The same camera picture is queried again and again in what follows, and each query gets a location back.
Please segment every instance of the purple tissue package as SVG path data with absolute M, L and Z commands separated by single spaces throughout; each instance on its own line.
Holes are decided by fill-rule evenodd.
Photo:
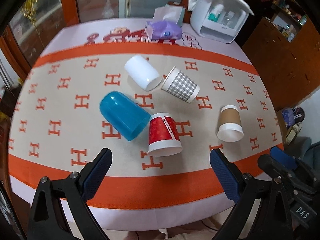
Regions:
M 146 34 L 151 40 L 179 40 L 182 29 L 171 21 L 147 22 Z

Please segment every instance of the orange stripe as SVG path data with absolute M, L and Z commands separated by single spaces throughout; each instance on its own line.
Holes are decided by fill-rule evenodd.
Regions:
M 236 161 L 241 172 L 262 173 L 257 166 L 260 155 Z M 70 172 L 46 167 L 9 154 L 9 174 L 36 188 L 43 176 L 51 180 L 66 178 Z M 89 206 L 111 209 L 151 209 L 189 203 L 222 193 L 212 169 L 157 177 L 105 177 Z
M 156 55 L 168 55 L 184 58 L 192 58 L 198 60 L 204 60 L 207 62 L 217 63 L 224 66 L 236 68 L 239 70 L 246 71 L 250 74 L 258 75 L 254 66 L 244 63 L 235 58 L 231 58 L 218 53 L 192 49 L 188 47 L 169 45 L 169 44 L 154 44 L 154 43 L 98 43 L 86 46 L 74 47 L 71 49 L 61 50 L 48 54 L 46 56 L 40 57 L 36 63 L 35 67 L 40 67 L 46 63 L 53 63 L 60 60 L 71 59 L 75 57 L 85 57 L 92 55 L 101 54 L 156 54 Z

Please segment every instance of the wooden cabinet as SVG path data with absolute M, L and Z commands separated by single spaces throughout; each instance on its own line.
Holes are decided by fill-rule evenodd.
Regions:
M 242 49 L 275 110 L 295 106 L 320 85 L 320 35 L 310 19 L 290 43 L 263 18 Z

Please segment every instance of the blue plastic cup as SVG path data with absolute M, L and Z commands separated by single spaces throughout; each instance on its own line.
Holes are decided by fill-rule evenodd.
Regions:
M 128 141 L 142 132 L 151 117 L 151 114 L 117 91 L 107 94 L 99 108 L 103 117 Z

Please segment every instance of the red paper cup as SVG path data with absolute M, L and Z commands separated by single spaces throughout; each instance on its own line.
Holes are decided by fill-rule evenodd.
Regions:
M 169 156 L 182 151 L 178 131 L 173 118 L 168 113 L 154 114 L 150 118 L 150 156 Z

